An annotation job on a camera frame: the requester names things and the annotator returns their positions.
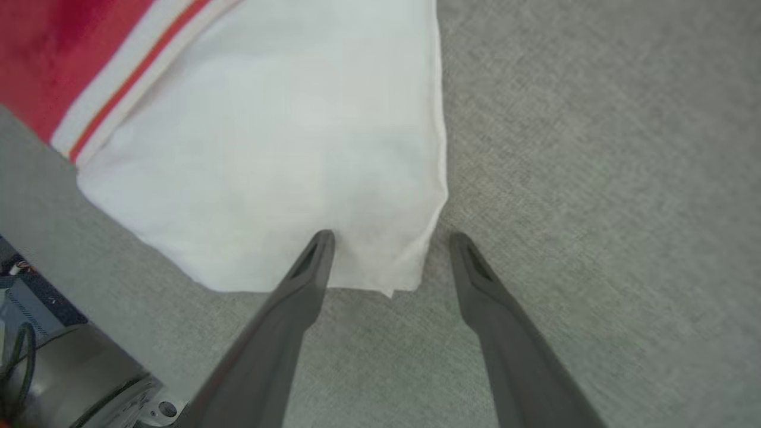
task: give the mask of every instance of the gray table surface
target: gray table surface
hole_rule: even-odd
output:
[[[420,289],[330,290],[286,426],[495,426],[468,232],[610,426],[761,425],[761,3],[440,0],[451,200]],[[0,234],[190,397],[262,304],[91,206],[0,114]]]

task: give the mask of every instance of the white towel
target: white towel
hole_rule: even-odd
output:
[[[243,0],[78,165],[210,289],[272,290],[331,228],[329,286],[414,290],[447,199],[435,0]]]

